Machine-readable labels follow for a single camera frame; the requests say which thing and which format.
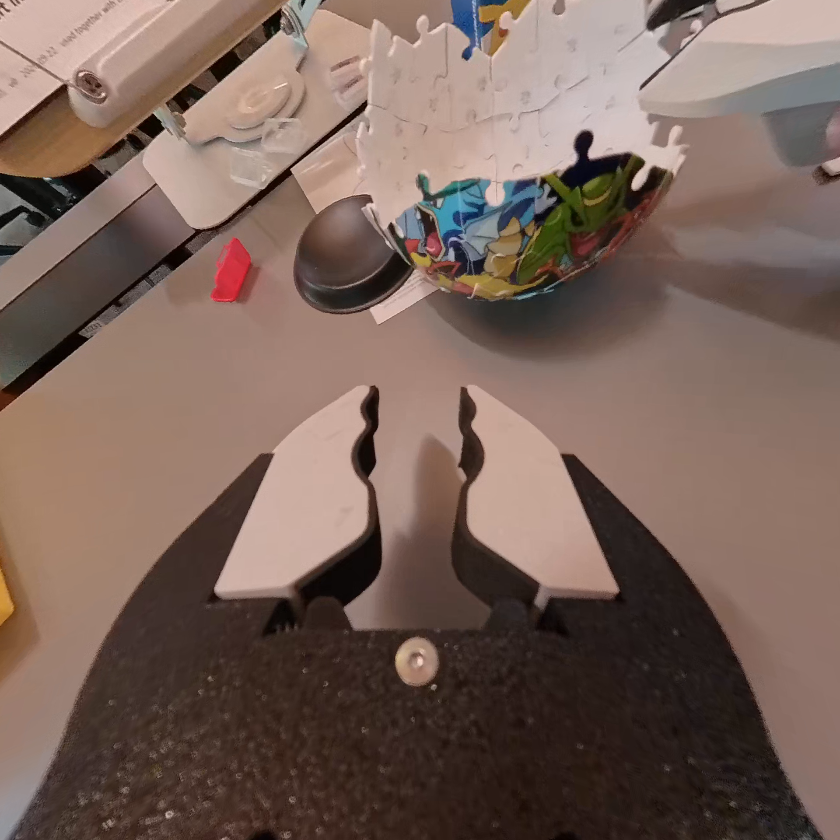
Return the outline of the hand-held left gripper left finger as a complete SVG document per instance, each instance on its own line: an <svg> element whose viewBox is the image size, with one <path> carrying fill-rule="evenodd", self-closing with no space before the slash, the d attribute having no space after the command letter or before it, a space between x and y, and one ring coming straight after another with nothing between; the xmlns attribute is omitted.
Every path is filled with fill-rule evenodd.
<svg viewBox="0 0 840 840"><path fill-rule="evenodd" d="M371 473L379 390L359 385L298 425L270 453L217 578L220 600L321 596L346 606L382 568Z"/></svg>

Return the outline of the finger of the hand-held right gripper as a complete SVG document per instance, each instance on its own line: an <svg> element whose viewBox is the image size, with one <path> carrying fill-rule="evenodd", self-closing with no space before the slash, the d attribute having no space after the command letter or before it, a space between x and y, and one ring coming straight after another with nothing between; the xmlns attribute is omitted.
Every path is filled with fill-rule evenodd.
<svg viewBox="0 0 840 840"><path fill-rule="evenodd" d="M774 13L754 13L767 1L653 1L647 3L646 29L656 31L682 19L698 19L726 31L774 31Z"/></svg>
<svg viewBox="0 0 840 840"><path fill-rule="evenodd" d="M691 20L690 35L639 90L672 119L758 115L783 163L838 168L839 2L767 1L774 31Z"/></svg>

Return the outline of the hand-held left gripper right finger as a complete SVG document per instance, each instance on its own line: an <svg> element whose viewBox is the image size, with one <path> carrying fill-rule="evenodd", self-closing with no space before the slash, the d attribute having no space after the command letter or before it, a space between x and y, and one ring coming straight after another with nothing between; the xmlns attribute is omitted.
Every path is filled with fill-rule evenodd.
<svg viewBox="0 0 840 840"><path fill-rule="evenodd" d="M487 606L612 601L620 593L559 448L477 385L461 387L455 576Z"/></svg>

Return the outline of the colourful puzzle ball shell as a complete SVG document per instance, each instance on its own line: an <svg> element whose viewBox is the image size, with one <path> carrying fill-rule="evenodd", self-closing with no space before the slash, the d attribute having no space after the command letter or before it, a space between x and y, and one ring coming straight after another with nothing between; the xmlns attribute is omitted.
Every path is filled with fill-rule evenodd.
<svg viewBox="0 0 840 840"><path fill-rule="evenodd" d="M644 2L496 7L491 53L453 24L379 20L356 135L371 223L426 283L535 298L614 255L673 185L688 147L639 104L669 55Z"/></svg>

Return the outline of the black round ball stand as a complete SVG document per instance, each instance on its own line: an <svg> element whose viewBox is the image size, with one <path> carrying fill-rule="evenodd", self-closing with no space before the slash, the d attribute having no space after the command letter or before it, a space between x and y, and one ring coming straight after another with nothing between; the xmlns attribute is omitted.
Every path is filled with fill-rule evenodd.
<svg viewBox="0 0 840 840"><path fill-rule="evenodd" d="M328 314L372 309L407 283L413 267L369 219L371 196L331 203L303 230L292 278L300 297Z"/></svg>

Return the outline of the white paper leaflet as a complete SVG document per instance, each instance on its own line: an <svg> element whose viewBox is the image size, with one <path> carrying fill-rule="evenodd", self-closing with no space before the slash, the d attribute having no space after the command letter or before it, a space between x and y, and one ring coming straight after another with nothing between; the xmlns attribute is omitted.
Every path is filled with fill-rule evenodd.
<svg viewBox="0 0 840 840"><path fill-rule="evenodd" d="M362 117L353 119L292 166L291 172L314 212L319 213L342 198L369 192L359 174L356 152L356 134L361 122ZM400 289L373 306L372 317L382 324L435 291L415 271Z"/></svg>

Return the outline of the small red plastic piece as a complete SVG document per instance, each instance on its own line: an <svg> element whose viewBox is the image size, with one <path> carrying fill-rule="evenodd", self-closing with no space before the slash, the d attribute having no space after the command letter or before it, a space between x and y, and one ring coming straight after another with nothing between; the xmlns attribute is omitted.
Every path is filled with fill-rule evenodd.
<svg viewBox="0 0 840 840"><path fill-rule="evenodd" d="M231 238L223 247L216 263L213 289L214 302L237 302L253 265L251 254L239 238Z"/></svg>

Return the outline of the clear plastic block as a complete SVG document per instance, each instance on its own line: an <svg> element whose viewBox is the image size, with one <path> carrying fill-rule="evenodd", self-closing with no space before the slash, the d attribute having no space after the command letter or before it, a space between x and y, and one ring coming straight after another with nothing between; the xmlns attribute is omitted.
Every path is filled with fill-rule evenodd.
<svg viewBox="0 0 840 840"><path fill-rule="evenodd" d="M277 176L267 158L257 150L235 146L229 151L228 162L230 180L250 189L258 191Z"/></svg>
<svg viewBox="0 0 840 840"><path fill-rule="evenodd" d="M297 118L272 118L263 123L260 149L267 155L298 155L308 147L308 132Z"/></svg>

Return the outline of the white instruction board on stand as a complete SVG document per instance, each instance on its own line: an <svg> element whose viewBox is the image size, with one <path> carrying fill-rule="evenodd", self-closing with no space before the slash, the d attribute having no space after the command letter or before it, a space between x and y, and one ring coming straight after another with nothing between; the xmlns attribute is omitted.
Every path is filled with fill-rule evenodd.
<svg viewBox="0 0 840 840"><path fill-rule="evenodd" d="M68 100L87 126L130 128L233 48L282 1L163 2L75 71Z"/></svg>

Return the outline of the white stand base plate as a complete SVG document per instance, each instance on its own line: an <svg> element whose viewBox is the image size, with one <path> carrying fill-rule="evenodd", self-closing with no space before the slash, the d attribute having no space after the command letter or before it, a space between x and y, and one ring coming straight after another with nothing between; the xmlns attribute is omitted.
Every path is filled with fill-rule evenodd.
<svg viewBox="0 0 840 840"><path fill-rule="evenodd" d="M329 70L342 59L364 57L370 33L369 28L345 17L319 10L308 29L308 53L299 67L291 38L278 35L268 40L187 110L186 139L163 133L150 144L143 154L143 165L189 226L200 230L218 227L352 119L352 111L333 98ZM204 143L193 143L196 133L231 130L226 116L234 100L260 82L278 77L287 78L294 92L302 93L292 114L308 132L308 147L302 153L264 154L260 149L262 128L255 129L246 142L237 143L219 134ZM258 191L232 182L228 156L235 146L260 151L273 166L275 179Z"/></svg>

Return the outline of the metal stand bracket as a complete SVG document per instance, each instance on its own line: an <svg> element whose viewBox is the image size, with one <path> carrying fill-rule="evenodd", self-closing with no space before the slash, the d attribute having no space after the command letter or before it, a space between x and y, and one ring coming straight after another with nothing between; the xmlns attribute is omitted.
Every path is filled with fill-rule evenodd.
<svg viewBox="0 0 840 840"><path fill-rule="evenodd" d="M286 1L280 9L280 31L291 38L296 67L308 53L307 29L324 1Z"/></svg>

